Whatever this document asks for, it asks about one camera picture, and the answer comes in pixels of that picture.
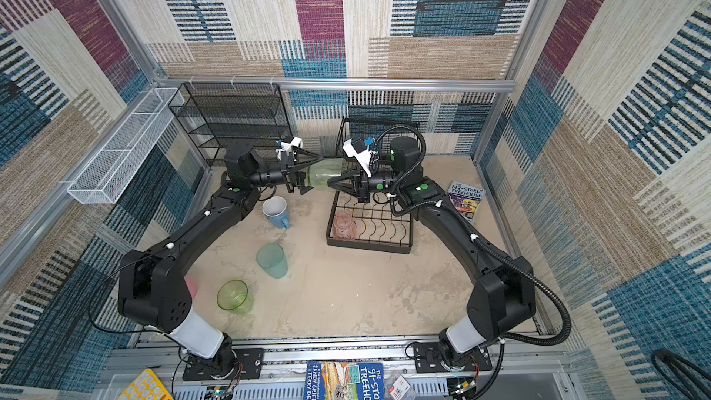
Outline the small clear packet with label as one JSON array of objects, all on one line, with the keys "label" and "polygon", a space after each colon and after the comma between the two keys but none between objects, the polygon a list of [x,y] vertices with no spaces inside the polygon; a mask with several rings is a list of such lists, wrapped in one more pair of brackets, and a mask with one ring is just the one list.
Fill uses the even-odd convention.
[{"label": "small clear packet with label", "polygon": [[415,389],[400,372],[393,372],[385,383],[388,399],[414,400],[417,395]]}]

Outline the yellow perforated tray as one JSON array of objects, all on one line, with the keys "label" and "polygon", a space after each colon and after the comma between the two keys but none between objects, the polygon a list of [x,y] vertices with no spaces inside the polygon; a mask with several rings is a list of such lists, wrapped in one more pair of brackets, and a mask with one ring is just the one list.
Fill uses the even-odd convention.
[{"label": "yellow perforated tray", "polygon": [[118,400],[173,400],[173,396],[150,369],[143,370],[117,397]]}]

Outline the teal translucent plastic cup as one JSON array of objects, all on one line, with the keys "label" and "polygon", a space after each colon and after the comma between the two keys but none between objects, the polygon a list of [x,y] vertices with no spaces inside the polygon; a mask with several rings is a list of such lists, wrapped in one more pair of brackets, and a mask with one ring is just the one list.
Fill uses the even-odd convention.
[{"label": "teal translucent plastic cup", "polygon": [[274,279],[281,279],[288,272],[288,261],[280,244],[265,244],[257,251],[257,265]]}]

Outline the treehouse book at front edge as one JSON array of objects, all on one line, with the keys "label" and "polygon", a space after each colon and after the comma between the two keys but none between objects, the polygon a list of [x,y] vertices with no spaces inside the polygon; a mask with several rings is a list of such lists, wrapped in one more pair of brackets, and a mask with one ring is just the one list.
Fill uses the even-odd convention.
[{"label": "treehouse book at front edge", "polygon": [[303,400],[383,400],[383,364],[309,361]]}]

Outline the pink translucent plastic cup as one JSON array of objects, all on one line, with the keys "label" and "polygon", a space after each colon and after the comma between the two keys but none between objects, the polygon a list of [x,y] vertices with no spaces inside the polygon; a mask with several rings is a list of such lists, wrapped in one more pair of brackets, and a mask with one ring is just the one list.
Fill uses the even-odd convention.
[{"label": "pink translucent plastic cup", "polygon": [[357,238],[357,223],[354,217],[348,212],[336,213],[333,224],[331,224],[331,235],[339,240],[355,240]]}]

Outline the blue white ceramic mug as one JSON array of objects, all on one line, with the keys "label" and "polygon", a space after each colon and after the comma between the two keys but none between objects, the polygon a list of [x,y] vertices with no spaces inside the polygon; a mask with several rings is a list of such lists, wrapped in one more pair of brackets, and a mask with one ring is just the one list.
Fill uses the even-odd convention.
[{"label": "blue white ceramic mug", "polygon": [[287,201],[281,196],[272,196],[262,206],[262,213],[268,221],[278,229],[291,228]]}]

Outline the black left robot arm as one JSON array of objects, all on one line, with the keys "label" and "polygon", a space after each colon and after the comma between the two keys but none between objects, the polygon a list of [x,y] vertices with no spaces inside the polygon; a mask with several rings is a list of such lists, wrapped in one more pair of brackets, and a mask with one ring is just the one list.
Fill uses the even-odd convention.
[{"label": "black left robot arm", "polygon": [[262,189],[283,185],[290,193],[309,191],[306,170],[323,157],[285,141],[276,155],[275,161],[266,161],[248,142],[229,146],[220,188],[207,205],[176,233],[146,251],[131,250],[120,261],[120,315],[170,337],[212,378],[224,378],[234,368],[231,338],[193,308],[185,276],[211,244],[249,216]]}]

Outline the black wire dish rack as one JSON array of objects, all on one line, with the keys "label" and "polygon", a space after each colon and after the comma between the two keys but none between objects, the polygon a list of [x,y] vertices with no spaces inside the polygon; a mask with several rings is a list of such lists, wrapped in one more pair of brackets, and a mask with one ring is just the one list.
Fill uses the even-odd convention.
[{"label": "black wire dish rack", "polygon": [[[379,154],[373,176],[377,181],[378,190],[371,196],[370,203],[358,203],[357,198],[351,196],[350,191],[336,191],[329,226],[326,231],[328,246],[350,249],[377,251],[391,254],[407,255],[411,252],[414,237],[414,221],[411,216],[396,217],[391,213],[386,198],[386,191],[394,182],[391,173],[391,159],[387,157],[390,142],[396,136],[412,136],[410,131],[391,131],[387,129],[397,126],[395,120],[378,120],[372,118],[344,118],[341,121],[338,137],[336,157],[346,162],[346,176],[350,170],[361,170],[355,159],[349,159],[343,150],[344,142],[351,138],[380,138],[375,142],[374,150]],[[355,240],[339,240],[331,235],[331,224],[338,212],[350,213],[357,223],[357,238]]]}]

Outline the green plastic cup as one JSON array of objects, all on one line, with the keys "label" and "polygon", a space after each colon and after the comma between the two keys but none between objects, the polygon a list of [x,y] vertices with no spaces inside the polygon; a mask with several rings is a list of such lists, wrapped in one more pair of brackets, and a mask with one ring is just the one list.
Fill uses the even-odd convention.
[{"label": "green plastic cup", "polygon": [[244,315],[250,313],[254,305],[253,292],[242,280],[232,280],[222,285],[216,301],[220,309]]},{"label": "green plastic cup", "polygon": [[322,159],[307,168],[306,184],[318,190],[331,190],[328,181],[341,176],[346,169],[343,159]]}]

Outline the opaque pink plastic cup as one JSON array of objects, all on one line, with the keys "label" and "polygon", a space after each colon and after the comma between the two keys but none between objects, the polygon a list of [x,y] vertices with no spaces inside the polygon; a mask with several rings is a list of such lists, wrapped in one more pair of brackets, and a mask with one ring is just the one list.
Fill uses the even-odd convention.
[{"label": "opaque pink plastic cup", "polygon": [[187,288],[188,288],[191,298],[195,299],[196,295],[197,295],[197,288],[196,288],[196,285],[194,284],[194,281],[189,276],[185,276],[184,280],[187,285]]}]

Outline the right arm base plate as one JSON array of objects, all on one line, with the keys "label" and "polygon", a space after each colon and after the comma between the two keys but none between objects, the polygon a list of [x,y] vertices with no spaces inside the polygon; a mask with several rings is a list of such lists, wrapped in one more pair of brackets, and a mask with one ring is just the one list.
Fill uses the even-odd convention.
[{"label": "right arm base plate", "polygon": [[489,354],[475,348],[460,363],[448,365],[436,343],[411,342],[405,347],[405,355],[414,361],[416,373],[476,372],[493,368]]}]

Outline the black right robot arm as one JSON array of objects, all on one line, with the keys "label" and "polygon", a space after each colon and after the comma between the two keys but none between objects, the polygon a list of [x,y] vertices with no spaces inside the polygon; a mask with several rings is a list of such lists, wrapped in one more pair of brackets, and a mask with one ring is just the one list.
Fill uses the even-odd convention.
[{"label": "black right robot arm", "polygon": [[344,154],[357,167],[329,179],[328,185],[361,202],[373,193],[385,194],[396,209],[434,233],[463,267],[473,284],[466,314],[439,339],[444,364],[460,366],[473,349],[492,344],[534,316],[535,286],[527,277],[533,269],[525,259],[507,266],[501,261],[504,252],[459,214],[446,191],[425,175],[420,140],[394,138],[385,170],[376,168],[375,147],[372,138],[346,140]]}]

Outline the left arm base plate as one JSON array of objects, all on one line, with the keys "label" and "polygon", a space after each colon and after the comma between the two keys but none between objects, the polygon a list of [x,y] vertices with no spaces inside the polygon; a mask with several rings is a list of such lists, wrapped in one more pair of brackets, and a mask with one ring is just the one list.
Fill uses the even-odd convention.
[{"label": "left arm base plate", "polygon": [[258,379],[264,357],[263,348],[220,350],[212,359],[189,354],[183,381],[231,381]]}]

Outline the treehouse paperback book on table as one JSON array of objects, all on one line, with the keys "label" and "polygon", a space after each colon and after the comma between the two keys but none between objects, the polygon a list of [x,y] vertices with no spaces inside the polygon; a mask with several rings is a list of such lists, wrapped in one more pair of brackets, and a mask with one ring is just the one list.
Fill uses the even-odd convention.
[{"label": "treehouse paperback book on table", "polygon": [[477,209],[485,197],[485,190],[460,181],[452,181],[447,194],[460,215],[472,224]]}]

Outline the black mesh shelf unit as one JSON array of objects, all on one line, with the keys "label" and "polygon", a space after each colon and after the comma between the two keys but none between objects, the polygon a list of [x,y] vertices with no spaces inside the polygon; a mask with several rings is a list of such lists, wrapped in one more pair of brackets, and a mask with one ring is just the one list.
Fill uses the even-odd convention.
[{"label": "black mesh shelf unit", "polygon": [[273,162],[277,142],[296,134],[274,84],[183,83],[168,108],[211,167],[222,167],[227,148],[238,141]]}]

